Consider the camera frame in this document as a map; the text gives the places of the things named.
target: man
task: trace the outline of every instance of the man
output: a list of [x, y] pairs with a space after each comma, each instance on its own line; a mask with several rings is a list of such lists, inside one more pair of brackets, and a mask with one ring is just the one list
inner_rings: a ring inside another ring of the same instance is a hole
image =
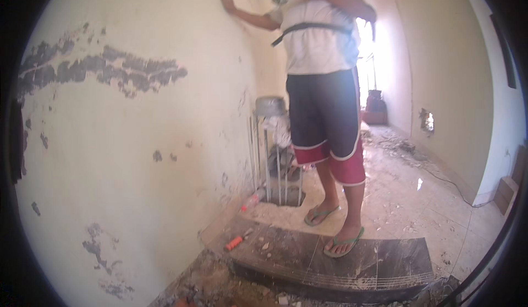
[[233, 0], [221, 1], [228, 13], [251, 25], [284, 32], [292, 143], [299, 164], [316, 165], [325, 190], [324, 201], [308, 212], [305, 222], [316, 226], [338, 210], [335, 182], [343, 185], [348, 214], [324, 253], [344, 256], [364, 231], [365, 169], [352, 73], [359, 42], [352, 34], [356, 18], [374, 22], [376, 13], [363, 0], [289, 0], [265, 15], [238, 9]]

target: metal bowl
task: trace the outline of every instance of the metal bowl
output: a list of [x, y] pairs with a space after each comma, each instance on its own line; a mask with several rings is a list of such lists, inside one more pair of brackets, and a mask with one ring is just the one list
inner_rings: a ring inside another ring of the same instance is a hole
[[260, 117], [274, 117], [286, 114], [286, 103], [280, 96], [262, 96], [255, 101], [255, 114]]

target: green flip-flop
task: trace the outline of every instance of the green flip-flop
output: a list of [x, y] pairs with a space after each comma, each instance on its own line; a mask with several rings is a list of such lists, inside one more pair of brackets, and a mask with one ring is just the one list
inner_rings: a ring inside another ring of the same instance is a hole
[[[314, 210], [314, 211], [313, 211], [313, 212], [314, 212], [314, 213], [313, 213], [313, 214], [314, 214], [314, 215], [313, 215], [313, 216], [314, 216], [313, 219], [314, 219], [314, 218], [317, 218], [317, 217], [320, 217], [321, 215], [324, 215], [324, 216], [325, 216], [325, 218], [323, 219], [323, 221], [324, 221], [324, 220], [326, 219], [326, 217], [327, 217], [330, 213], [339, 210], [339, 205], [338, 205], [336, 208], [334, 208], [334, 209], [331, 210], [331, 211], [318, 212], [318, 211], [317, 211], [317, 208], [318, 208], [319, 206], [320, 206], [320, 205], [317, 205], [317, 206], [315, 206], [315, 207], [313, 208], [313, 210]], [[306, 216], [304, 217], [304, 222], [306, 222], [306, 224], [309, 225], [310, 227], [313, 227], [313, 226], [318, 225], [318, 224], [314, 224], [314, 223], [312, 222], [312, 220], [310, 220], [310, 219], [308, 218], [308, 215], [306, 215]]]
[[329, 250], [327, 250], [326, 248], [323, 247], [323, 253], [326, 254], [327, 256], [329, 256], [330, 258], [340, 258], [342, 256], [346, 256], [350, 251], [352, 251], [354, 246], [356, 246], [357, 241], [360, 240], [360, 238], [361, 238], [361, 236], [363, 236], [364, 232], [365, 232], [365, 228], [361, 227], [360, 233], [359, 233], [359, 235], [356, 238], [342, 240], [341, 242], [338, 242], [337, 238], [335, 238], [335, 236], [334, 236], [334, 244], [333, 244], [333, 246], [352, 244], [352, 247], [349, 248], [348, 251], [346, 251], [344, 253], [333, 253], [333, 252], [330, 252]]

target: wall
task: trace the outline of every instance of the wall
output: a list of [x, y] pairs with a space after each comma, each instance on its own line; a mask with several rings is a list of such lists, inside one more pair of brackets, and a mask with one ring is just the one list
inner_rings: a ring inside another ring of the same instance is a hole
[[254, 62], [272, 38], [219, 0], [51, 0], [21, 66], [16, 191], [68, 305], [149, 304], [201, 251], [198, 232], [251, 192], [254, 98], [284, 88], [280, 51]]
[[493, 199], [501, 177], [511, 175], [518, 146], [526, 139], [526, 120], [520, 86], [508, 86], [506, 67], [497, 33], [485, 0], [469, 0], [484, 36], [493, 79], [493, 130], [488, 160], [475, 205]]
[[[468, 0], [395, 1], [409, 49], [411, 137], [474, 198], [493, 123], [492, 75], [479, 22]], [[431, 137], [420, 130], [421, 108], [434, 114]]]

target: dark blue shorts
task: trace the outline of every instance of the dark blue shorts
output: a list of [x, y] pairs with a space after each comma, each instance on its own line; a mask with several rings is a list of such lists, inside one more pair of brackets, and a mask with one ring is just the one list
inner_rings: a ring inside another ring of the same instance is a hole
[[358, 97], [351, 70], [289, 75], [291, 139], [301, 165], [326, 159], [345, 186], [365, 182]]

